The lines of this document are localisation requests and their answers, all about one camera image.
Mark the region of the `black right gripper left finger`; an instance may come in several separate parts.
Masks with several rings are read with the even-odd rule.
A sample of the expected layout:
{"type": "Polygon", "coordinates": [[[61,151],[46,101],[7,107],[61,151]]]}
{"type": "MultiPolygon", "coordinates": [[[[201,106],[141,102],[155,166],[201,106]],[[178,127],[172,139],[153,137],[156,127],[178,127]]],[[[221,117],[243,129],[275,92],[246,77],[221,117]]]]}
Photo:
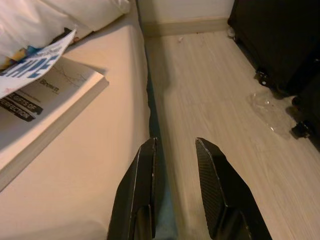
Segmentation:
{"type": "Polygon", "coordinates": [[[120,181],[108,226],[108,240],[152,240],[156,235],[157,139],[143,143],[120,181]]]}

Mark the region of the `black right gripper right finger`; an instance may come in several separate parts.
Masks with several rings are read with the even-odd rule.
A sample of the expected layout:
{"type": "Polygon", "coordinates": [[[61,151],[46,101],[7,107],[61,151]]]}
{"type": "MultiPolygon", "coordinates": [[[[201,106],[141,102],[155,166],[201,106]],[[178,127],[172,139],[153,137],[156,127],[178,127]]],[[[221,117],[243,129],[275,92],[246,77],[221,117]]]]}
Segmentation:
{"type": "Polygon", "coordinates": [[[201,198],[213,240],[270,240],[255,198],[220,148],[195,140],[201,198]]]}

